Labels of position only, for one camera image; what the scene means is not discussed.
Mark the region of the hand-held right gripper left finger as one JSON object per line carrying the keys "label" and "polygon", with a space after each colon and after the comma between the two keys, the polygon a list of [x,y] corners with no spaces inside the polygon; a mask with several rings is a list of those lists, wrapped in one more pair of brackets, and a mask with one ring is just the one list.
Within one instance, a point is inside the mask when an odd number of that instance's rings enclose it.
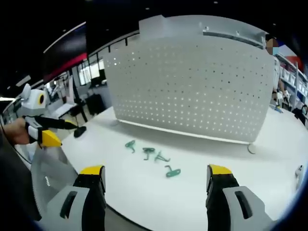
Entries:
{"label": "hand-held right gripper left finger", "polygon": [[47,205],[48,231],[105,230],[105,166],[83,169]]}

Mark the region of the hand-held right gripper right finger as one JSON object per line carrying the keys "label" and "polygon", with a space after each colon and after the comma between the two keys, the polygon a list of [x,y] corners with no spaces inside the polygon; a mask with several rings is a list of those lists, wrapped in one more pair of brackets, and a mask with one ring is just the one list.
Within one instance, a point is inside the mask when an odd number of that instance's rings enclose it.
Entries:
{"label": "hand-held right gripper right finger", "polygon": [[207,166],[206,194],[209,231],[269,231],[274,224],[264,202],[226,167]]}

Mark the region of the person's left hand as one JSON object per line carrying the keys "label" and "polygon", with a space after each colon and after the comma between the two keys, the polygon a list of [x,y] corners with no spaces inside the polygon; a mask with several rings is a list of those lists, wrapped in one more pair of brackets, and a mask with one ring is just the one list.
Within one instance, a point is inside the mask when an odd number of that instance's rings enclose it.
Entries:
{"label": "person's left hand", "polygon": [[4,127],[7,139],[12,145],[29,144],[29,135],[26,130],[26,121],[18,118]]}

